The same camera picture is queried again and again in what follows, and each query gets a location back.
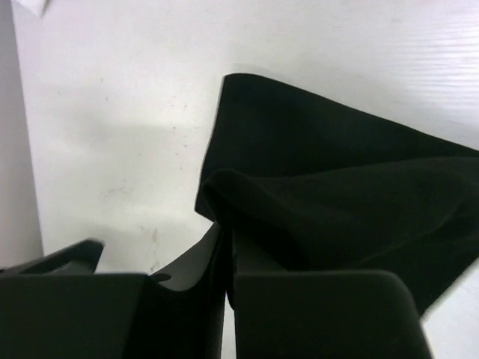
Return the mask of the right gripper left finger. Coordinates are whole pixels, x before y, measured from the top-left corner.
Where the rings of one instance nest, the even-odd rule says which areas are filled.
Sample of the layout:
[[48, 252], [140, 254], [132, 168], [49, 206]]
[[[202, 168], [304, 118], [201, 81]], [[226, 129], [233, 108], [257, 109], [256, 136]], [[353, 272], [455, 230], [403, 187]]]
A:
[[1, 276], [1, 356], [219, 358], [221, 256], [214, 224], [153, 274]]

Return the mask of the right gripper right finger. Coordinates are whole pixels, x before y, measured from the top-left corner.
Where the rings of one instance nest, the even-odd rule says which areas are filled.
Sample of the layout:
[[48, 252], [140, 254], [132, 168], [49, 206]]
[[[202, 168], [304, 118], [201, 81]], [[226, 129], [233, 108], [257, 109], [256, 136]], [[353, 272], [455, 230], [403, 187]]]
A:
[[233, 233], [238, 358], [428, 358], [412, 296], [386, 271], [287, 271]]

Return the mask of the black tank top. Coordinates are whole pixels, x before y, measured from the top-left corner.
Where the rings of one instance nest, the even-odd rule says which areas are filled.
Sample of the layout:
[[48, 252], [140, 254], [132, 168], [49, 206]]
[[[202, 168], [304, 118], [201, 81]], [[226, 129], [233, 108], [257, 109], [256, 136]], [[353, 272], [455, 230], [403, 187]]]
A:
[[423, 313], [478, 258], [478, 152], [233, 73], [195, 211], [291, 271], [393, 272]]

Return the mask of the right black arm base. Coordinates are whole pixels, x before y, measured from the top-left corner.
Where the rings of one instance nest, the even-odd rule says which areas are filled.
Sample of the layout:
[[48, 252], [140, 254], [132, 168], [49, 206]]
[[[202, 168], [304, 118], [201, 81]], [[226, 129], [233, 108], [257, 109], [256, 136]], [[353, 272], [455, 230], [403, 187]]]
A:
[[93, 274], [105, 244], [98, 239], [84, 239], [59, 251], [1, 269], [1, 276], [42, 274]]

